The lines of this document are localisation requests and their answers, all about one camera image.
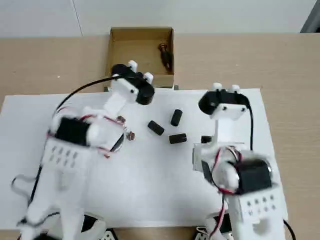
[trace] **nut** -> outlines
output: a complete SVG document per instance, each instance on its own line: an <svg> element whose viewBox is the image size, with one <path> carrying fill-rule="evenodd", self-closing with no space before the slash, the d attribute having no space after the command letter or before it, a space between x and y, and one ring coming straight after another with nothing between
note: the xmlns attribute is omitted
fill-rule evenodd
<svg viewBox="0 0 320 240"><path fill-rule="evenodd" d="M123 116L118 116L118 117L116 118L116 120L119 121L119 122L121 122L121 123L123 123L123 124L126 122L126 119L125 119Z"/></svg>
<svg viewBox="0 0 320 240"><path fill-rule="evenodd" d="M130 132L128 132L128 133L126 134L126 139L128 139L129 141L135 140L135 137L136 137L136 135L135 135L135 133L132 132L132 131L130 131Z"/></svg>

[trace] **black cylindrical object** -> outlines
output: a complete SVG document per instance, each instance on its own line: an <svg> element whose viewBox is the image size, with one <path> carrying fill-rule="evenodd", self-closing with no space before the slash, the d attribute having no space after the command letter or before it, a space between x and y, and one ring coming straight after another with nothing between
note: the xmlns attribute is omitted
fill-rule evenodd
<svg viewBox="0 0 320 240"><path fill-rule="evenodd" d="M210 143L211 141L212 141L212 136L206 136L206 135L201 136L202 144L207 144L207 143Z"/></svg>
<svg viewBox="0 0 320 240"><path fill-rule="evenodd" d="M182 116L182 111L180 109L174 110L174 113L171 118L171 125L177 127L179 125L180 119Z"/></svg>
<svg viewBox="0 0 320 240"><path fill-rule="evenodd" d="M187 135L185 133L169 136L170 144L179 144L187 141Z"/></svg>
<svg viewBox="0 0 320 240"><path fill-rule="evenodd" d="M155 121L151 120L149 123L148 123L148 128L150 128L152 131L154 131L156 134L158 134L159 136L161 136L165 129L160 126L158 123L156 123Z"/></svg>

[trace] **black cable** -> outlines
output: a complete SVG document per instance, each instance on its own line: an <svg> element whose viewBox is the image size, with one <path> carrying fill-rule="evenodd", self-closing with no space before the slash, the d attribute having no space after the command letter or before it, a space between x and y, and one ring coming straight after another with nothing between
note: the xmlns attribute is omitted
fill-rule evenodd
<svg viewBox="0 0 320 240"><path fill-rule="evenodd" d="M28 205L29 205L29 200L30 200L29 194L28 194L26 191L17 188L16 185L15 185L15 182L16 182L16 180L18 180L18 179L21 179L21 180L25 181L26 183L31 183L31 182L35 181L36 178L35 178L35 177L27 177L27 176L25 176L25 175L23 175L23 174L19 174L19 175L17 175L17 176L12 180L12 182L11 182L11 190L12 190L13 192L15 192L16 194L21 195L21 196L23 196L24 198L26 198L26 199L27 199L27 202L28 202Z"/></svg>
<svg viewBox="0 0 320 240"><path fill-rule="evenodd" d="M254 149L254 115L252 112L251 104L249 99L243 95L243 94L238 94L240 96L241 101L244 101L245 106L249 109L250 112L250 122L251 122L251 127L250 127L250 150L253 151Z"/></svg>
<svg viewBox="0 0 320 240"><path fill-rule="evenodd" d="M50 217L53 217L55 215L59 215L60 213L58 211L56 212L53 212L51 214L49 214L48 216L46 216L44 219L42 219L41 221L37 222L37 223L31 223L31 222L28 222L26 218L23 218L20 222L17 223L17 226L19 225L28 225L29 227L32 227L32 228L38 228L40 227L42 224L45 223L45 221L50 218Z"/></svg>
<svg viewBox="0 0 320 240"><path fill-rule="evenodd" d="M292 229L292 227L289 225L289 223L286 220L283 220L284 225L288 228L290 234L291 234L291 238L292 240L296 240L296 235L294 230Z"/></svg>
<svg viewBox="0 0 320 240"><path fill-rule="evenodd" d="M120 79L120 78L123 78L123 76L118 75L118 76L107 77L107 78L103 78L103 79L100 79L100 80L97 80L97 81L90 82L90 83L88 83L86 85L83 85L83 86L79 87L78 89L74 90L68 96L66 96L65 99L63 99L62 102L60 102L60 104L58 105L56 110L58 110L69 98L71 98L73 95L75 95L76 93L80 92L81 90L83 90L85 88L88 88L88 87L90 87L92 85L96 85L96 84L100 84L100 83L104 83L104 82L107 82L107 81Z"/></svg>
<svg viewBox="0 0 320 240"><path fill-rule="evenodd" d="M252 113L251 105L249 102L248 109L250 112L250 118L251 118L251 127L250 127L250 150L253 151L254 149L254 115Z"/></svg>

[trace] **white board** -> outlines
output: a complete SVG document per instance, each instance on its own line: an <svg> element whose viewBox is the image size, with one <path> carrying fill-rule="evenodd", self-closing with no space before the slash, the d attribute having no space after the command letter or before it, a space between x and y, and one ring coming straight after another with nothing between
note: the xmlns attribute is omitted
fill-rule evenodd
<svg viewBox="0 0 320 240"><path fill-rule="evenodd" d="M127 105L121 115L135 132L134 141L93 168L86 211L105 218L109 227L194 226L217 212L221 199L202 173L193 171L193 143L213 135L215 122L198 108L205 90L157 89L150 105ZM274 155L259 89L244 89L254 115L254 150ZM109 93L77 94L74 107L101 107ZM6 96L0 115L0 229L13 229L26 213L26 200L10 189L18 174L35 176L52 114L64 94ZM170 125L175 109L183 111L178 127ZM162 136L147 128L154 120ZM168 136L186 133L187 142L169 144ZM236 123L236 139L249 145L250 115Z"/></svg>

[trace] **white wall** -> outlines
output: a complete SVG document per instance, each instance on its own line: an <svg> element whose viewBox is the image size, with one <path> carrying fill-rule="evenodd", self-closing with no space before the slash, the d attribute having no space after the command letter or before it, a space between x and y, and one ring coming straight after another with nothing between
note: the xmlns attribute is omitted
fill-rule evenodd
<svg viewBox="0 0 320 240"><path fill-rule="evenodd" d="M104 35L111 26L172 26L177 33L298 33L315 2L0 0L0 37Z"/></svg>

